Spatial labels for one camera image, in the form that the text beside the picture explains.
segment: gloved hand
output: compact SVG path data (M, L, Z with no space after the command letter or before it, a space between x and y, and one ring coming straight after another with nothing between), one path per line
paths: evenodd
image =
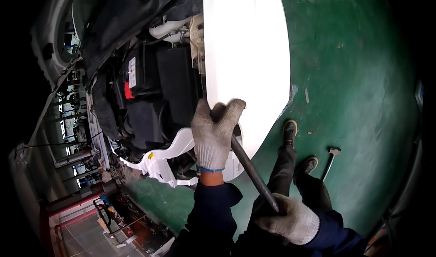
M318 233L320 218L299 200L277 193L273 195L283 216L263 216L257 218L255 223L261 229L281 235L294 245L312 241Z
M206 99L200 99L191 122L194 151L200 168L209 172L224 170L233 129L244 108L245 102L235 99L227 107L216 104L211 111Z

